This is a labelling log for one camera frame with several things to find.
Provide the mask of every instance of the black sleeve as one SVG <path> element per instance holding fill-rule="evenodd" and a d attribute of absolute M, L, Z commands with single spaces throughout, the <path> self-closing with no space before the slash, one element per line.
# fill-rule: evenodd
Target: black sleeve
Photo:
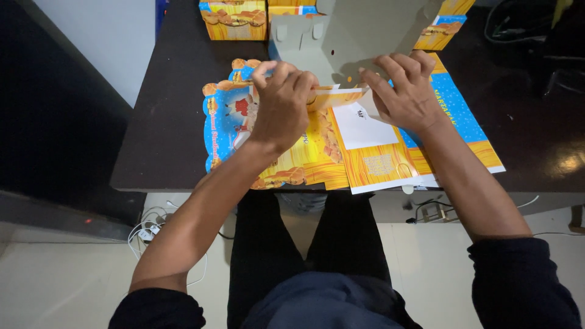
<path fill-rule="evenodd" d="M 475 262 L 473 305 L 484 328 L 581 328 L 546 241 L 485 240 L 467 251 Z"/>
<path fill-rule="evenodd" d="M 148 288 L 122 300 L 109 329 L 201 329 L 203 308 L 193 297 L 176 290 Z"/>

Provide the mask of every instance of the left hand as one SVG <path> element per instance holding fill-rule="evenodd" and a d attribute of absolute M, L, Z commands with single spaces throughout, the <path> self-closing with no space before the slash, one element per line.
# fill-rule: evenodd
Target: left hand
<path fill-rule="evenodd" d="M 267 80 L 265 74 L 272 69 L 272 78 Z M 278 157 L 307 130 L 307 98 L 319 80 L 285 61 L 262 62 L 252 73 L 252 80 L 260 96 L 260 108 L 248 140 L 261 143 Z"/>

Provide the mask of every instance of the person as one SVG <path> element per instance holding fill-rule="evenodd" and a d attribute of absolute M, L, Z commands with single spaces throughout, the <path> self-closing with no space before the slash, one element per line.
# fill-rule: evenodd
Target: person
<path fill-rule="evenodd" d="M 439 106 L 429 82 L 434 60 L 415 51 L 380 56 L 374 63 L 394 83 L 360 69 L 381 117 L 418 135 L 472 240 L 472 299 L 484 328 L 580 328 L 579 310 L 559 283 L 548 244 L 532 237 L 512 200 Z M 307 129 L 305 102 L 319 83 L 312 73 L 276 61 L 259 65 L 253 81 L 260 108 L 250 138 L 199 182 L 146 248 L 109 328 L 203 327 L 203 309 L 186 294 L 187 272 L 235 205 L 228 329 L 420 328 L 392 289 L 369 195 L 328 195 L 304 262 L 273 192 L 248 191 Z"/>

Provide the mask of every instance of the gray cardboard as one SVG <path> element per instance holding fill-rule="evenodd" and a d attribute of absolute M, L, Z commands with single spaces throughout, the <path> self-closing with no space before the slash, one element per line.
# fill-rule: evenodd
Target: gray cardboard
<path fill-rule="evenodd" d="M 385 76 L 372 58 L 409 54 L 441 4 L 442 0 L 317 0 L 317 10 L 327 16 L 275 15 L 270 42 L 277 59 L 315 73 L 321 85 L 352 88 L 360 81 L 359 67 Z"/>

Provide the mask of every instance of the forearm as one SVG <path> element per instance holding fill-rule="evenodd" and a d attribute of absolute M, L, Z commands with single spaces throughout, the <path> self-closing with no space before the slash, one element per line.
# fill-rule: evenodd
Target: forearm
<path fill-rule="evenodd" d="M 532 236 L 508 194 L 448 120 L 419 137 L 472 241 Z"/>
<path fill-rule="evenodd" d="M 130 291 L 154 285 L 152 280 L 187 273 L 207 252 L 230 210 L 276 156 L 248 141 L 206 177 L 146 248 Z"/>

